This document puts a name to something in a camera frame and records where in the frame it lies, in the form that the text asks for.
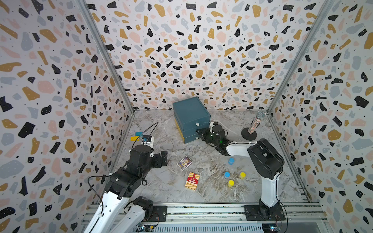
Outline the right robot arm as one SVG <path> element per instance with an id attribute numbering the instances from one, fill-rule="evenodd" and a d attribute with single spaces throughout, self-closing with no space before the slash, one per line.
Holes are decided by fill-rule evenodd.
<path id="1" fill-rule="evenodd" d="M 272 144 L 262 138 L 256 142 L 235 142 L 226 138 L 226 130 L 213 122 L 208 128 L 197 129 L 198 137 L 224 156 L 249 157 L 261 176 L 261 197 L 255 213 L 246 215 L 263 220 L 285 220 L 286 210 L 278 199 L 278 178 L 285 160 Z"/>

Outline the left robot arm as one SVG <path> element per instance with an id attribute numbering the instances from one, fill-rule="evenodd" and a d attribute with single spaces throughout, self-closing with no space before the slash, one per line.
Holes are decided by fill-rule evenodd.
<path id="1" fill-rule="evenodd" d="M 112 175 L 105 186 L 100 199 L 99 209 L 85 229 L 86 233 L 130 233 L 143 220 L 152 217 L 153 201 L 139 196 L 133 202 L 132 195 L 141 185 L 146 185 L 146 176 L 151 169 L 159 169 L 168 165 L 168 152 L 154 153 L 151 146 L 139 144 L 130 150 L 130 158 L 126 165 Z M 119 213 L 128 204 L 132 207 L 125 216 L 115 224 Z"/>

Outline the teal drawer cabinet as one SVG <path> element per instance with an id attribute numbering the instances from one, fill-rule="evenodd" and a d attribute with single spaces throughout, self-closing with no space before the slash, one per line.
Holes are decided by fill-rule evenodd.
<path id="1" fill-rule="evenodd" d="M 173 103 L 173 112 L 185 144 L 200 138 L 197 130 L 209 127 L 211 115 L 198 97 Z"/>

